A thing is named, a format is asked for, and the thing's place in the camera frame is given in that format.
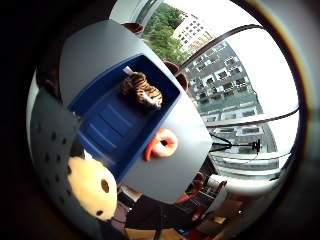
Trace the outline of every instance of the tree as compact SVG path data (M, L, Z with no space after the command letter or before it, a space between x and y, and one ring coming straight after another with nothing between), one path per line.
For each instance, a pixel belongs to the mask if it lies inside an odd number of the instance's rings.
M162 59L176 64L184 62L191 54L181 51L179 40L172 38L174 30L182 23L181 11L162 3L147 24L142 38Z

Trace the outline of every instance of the blue plastic container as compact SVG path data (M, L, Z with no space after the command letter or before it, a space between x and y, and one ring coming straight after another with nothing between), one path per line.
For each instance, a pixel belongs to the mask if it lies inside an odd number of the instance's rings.
M163 95L162 107L144 107L133 96L121 93L128 76L123 68L146 74ZM79 139L120 181L143 153L151 138L178 101L180 89L145 55L134 56L101 73L69 106L83 117Z

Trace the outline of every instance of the plush toy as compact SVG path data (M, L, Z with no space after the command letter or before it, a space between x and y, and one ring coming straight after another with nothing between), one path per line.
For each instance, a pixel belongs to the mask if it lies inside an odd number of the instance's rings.
M95 159L70 157L68 164L68 180L81 206L100 220L112 218L117 208L113 174Z
M121 84L121 92L128 95L134 92L139 103L156 109L161 108L162 93L153 85L150 85L147 77L142 72L133 72L130 67L123 69L129 76Z

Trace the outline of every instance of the orange ring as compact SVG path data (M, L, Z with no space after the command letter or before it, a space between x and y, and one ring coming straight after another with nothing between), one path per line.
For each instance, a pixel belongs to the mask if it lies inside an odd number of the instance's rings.
M169 157L178 148L178 138L167 128L160 128L151 139L145 151L145 159L150 161L151 153L157 157Z

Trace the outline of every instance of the cable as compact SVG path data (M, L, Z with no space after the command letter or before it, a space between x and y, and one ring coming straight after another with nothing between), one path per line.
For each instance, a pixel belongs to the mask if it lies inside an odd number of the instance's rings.
M159 211L159 224L157 225L156 228L156 233L153 237L153 240L160 240L161 237L161 233L162 233L162 226L163 226L163 222L162 222L162 216L163 216L163 209L162 209L162 205L159 205L160 211Z

